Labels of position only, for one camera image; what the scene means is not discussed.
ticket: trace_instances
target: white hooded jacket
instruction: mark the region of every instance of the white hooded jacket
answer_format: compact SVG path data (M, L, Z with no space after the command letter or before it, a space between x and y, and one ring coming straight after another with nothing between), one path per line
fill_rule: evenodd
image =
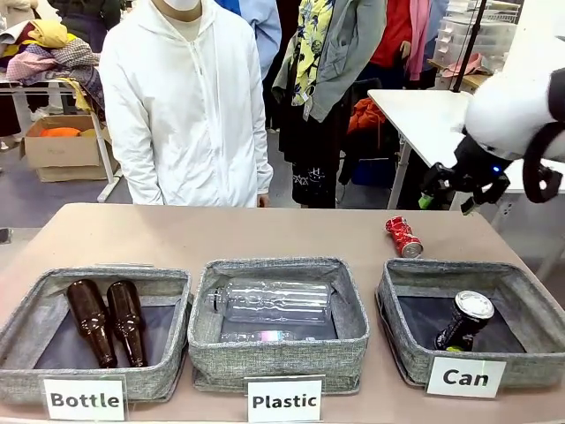
M202 0L186 39L151 0L107 35L100 61L114 156L133 202L255 207L273 169L253 30Z

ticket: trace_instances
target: hand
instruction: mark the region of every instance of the hand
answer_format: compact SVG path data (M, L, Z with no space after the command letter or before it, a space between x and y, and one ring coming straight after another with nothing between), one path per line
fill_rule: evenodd
M403 42L400 45L400 52L402 54L403 59L405 59L410 55L411 49L412 49L412 45L409 42Z
M268 198L268 194L260 194L257 196L257 208L269 208L271 206L271 200Z

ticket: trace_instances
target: sign reading bottle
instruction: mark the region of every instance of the sign reading bottle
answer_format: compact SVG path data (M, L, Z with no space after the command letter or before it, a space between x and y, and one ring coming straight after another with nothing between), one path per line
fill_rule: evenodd
M323 375L268 377L247 383L249 422L319 421Z
M506 362L435 358L427 392L432 395L494 398Z
M123 380L46 378L43 388L52 420L125 420Z

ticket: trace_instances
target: white face mask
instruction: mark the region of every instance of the white face mask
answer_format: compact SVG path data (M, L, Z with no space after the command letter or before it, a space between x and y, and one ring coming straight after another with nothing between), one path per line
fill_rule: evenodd
M166 4L177 11L191 11L200 0L163 0Z

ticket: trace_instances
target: gray jacket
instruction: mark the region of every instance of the gray jacket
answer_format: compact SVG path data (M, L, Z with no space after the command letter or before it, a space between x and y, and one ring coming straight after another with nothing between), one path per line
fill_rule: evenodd
M387 24L387 0L335 0L321 52L310 116L322 122L369 63ZM286 88L296 35L273 87Z

